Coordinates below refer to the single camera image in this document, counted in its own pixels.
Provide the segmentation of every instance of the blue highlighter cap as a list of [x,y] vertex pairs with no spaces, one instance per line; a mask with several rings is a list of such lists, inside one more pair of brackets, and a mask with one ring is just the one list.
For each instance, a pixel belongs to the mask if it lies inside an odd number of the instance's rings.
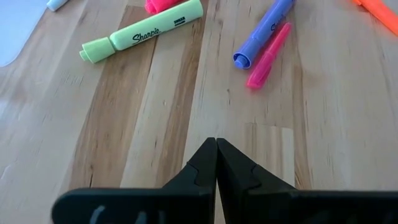
[[262,45],[258,40],[248,39],[233,56],[235,66],[240,69],[250,68],[252,59],[256,58],[261,47]]

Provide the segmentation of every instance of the dark wood stripe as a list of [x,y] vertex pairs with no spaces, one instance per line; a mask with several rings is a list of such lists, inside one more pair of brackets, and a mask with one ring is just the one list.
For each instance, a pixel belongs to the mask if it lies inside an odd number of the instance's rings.
[[[128,6],[120,27],[147,16]],[[120,186],[155,43],[148,40],[106,62],[76,146],[70,189]]]
[[187,24],[192,26],[191,38],[186,41],[173,105],[167,121],[162,154],[159,161],[156,186],[161,187],[173,178],[182,167],[185,141],[191,115],[193,92],[197,80],[201,43],[205,31],[208,0],[202,1],[204,15]]

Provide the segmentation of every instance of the orange highlighter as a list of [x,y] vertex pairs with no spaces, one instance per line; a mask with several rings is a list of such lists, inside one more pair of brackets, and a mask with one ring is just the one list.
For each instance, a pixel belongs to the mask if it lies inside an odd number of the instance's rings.
[[382,0],[353,0],[356,4],[365,7],[378,18],[395,35],[398,35],[398,16],[388,8]]

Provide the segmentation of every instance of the light wood surface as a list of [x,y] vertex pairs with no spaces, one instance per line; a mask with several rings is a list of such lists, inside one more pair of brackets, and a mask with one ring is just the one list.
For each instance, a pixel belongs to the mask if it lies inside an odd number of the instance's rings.
[[48,223],[77,187],[161,187],[209,136],[299,189],[397,190],[398,38],[351,0],[298,0],[251,92],[231,56],[272,2],[202,0],[202,19],[95,65],[81,44],[147,17],[144,1],[46,11],[0,68],[0,223]]

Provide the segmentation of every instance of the sharpie logo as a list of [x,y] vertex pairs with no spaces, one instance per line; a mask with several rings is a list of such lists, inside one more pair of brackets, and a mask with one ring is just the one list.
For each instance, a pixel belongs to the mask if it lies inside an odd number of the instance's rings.
[[136,44],[138,42],[142,42],[142,41],[144,41],[146,39],[149,39],[151,37],[154,37],[154,36],[156,36],[156,35],[158,35],[160,33],[161,33],[161,31],[158,28],[155,28],[154,30],[152,30],[152,31],[150,31],[150,32],[148,32],[146,34],[136,34],[136,35],[134,35],[132,37],[132,39],[135,40],[135,42],[132,43],[132,44]]

